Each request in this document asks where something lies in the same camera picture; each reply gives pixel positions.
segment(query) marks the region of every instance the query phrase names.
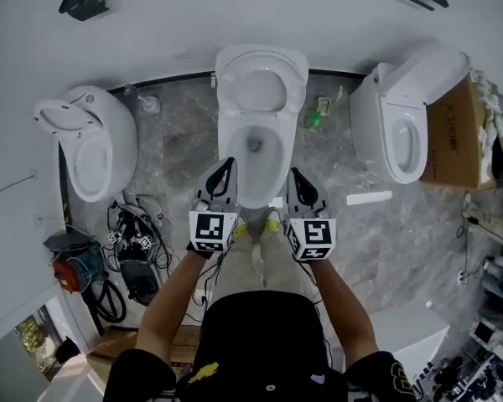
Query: white toilet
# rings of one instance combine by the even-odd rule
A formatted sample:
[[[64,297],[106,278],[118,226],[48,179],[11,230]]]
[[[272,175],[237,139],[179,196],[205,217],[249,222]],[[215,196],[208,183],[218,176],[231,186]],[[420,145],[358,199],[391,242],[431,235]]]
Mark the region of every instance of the white toilet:
[[[417,181],[427,163],[427,108],[469,73],[469,57],[434,44],[401,67],[380,63],[350,96],[356,156],[384,180]]]
[[[238,202],[266,206],[279,194],[293,156],[309,64],[297,51],[236,45],[216,58],[219,158],[238,164]]]
[[[34,108],[41,128],[58,137],[77,195],[93,203],[112,198],[130,182],[137,163],[136,124],[112,94],[79,86]]]

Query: cardboard box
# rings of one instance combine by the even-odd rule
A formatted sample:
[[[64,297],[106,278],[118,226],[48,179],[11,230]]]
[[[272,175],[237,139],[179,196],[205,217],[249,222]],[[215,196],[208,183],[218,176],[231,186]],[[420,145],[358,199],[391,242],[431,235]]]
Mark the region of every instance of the cardboard box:
[[[481,181],[480,127],[486,109],[469,75],[450,92],[427,107],[428,157],[421,181],[462,189],[489,189],[495,180]]]
[[[193,363],[200,343],[201,327],[181,326],[171,350],[171,366],[177,377]],[[108,382],[110,368],[117,356],[136,346],[137,332],[108,329],[96,347],[86,356],[87,362],[99,378]]]

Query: window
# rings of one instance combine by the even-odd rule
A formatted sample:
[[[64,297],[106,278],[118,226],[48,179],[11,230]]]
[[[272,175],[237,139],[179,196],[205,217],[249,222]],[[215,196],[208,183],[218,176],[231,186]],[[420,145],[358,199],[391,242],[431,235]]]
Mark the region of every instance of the window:
[[[39,371],[51,380],[59,370],[55,353],[62,340],[45,306],[13,329]]]

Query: yellow shoe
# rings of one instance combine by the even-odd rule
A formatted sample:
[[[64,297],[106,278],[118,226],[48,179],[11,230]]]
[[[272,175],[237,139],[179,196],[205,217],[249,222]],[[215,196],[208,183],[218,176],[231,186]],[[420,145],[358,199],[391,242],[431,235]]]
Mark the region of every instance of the yellow shoe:
[[[281,227],[281,215],[278,209],[274,207],[268,210],[267,222],[265,223],[265,231],[279,232]]]
[[[233,235],[233,239],[236,240],[239,237],[242,237],[243,235],[249,235],[250,233],[248,232],[248,223],[246,219],[243,216],[239,216],[238,220],[236,221],[236,228],[235,228],[235,234]]]

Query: marble floor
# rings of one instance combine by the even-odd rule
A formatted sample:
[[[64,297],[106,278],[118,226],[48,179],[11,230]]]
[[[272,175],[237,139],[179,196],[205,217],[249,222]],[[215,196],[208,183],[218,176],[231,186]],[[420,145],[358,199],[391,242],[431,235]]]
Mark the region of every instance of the marble floor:
[[[476,277],[466,286],[456,283],[464,267],[464,240],[456,237],[464,192],[424,183],[387,183],[366,171],[352,147],[346,103],[323,118],[318,131],[304,128],[316,95],[335,98],[340,85],[350,93],[358,84],[350,78],[311,75],[298,119],[293,165],[322,181],[337,218],[337,248],[330,259],[369,312],[425,296],[443,320],[467,330],[483,294]],[[138,129],[137,171],[127,192],[157,197],[171,221],[171,229],[166,228],[168,243],[182,257],[189,241],[194,185],[217,160],[216,93],[206,78],[164,83],[140,92],[157,95],[163,105],[153,116],[134,97],[118,95],[131,109]],[[346,204],[348,194],[383,190],[393,192],[391,200]],[[70,195],[75,224],[105,244],[108,204],[85,204],[72,191]],[[477,192],[473,198],[485,211],[503,216],[503,191]],[[490,239],[469,233],[468,268],[474,270],[486,255],[499,251]],[[120,276],[112,273],[111,278],[125,291]],[[137,326],[143,308],[131,304],[126,324]],[[192,304],[189,312],[201,319],[201,308]]]

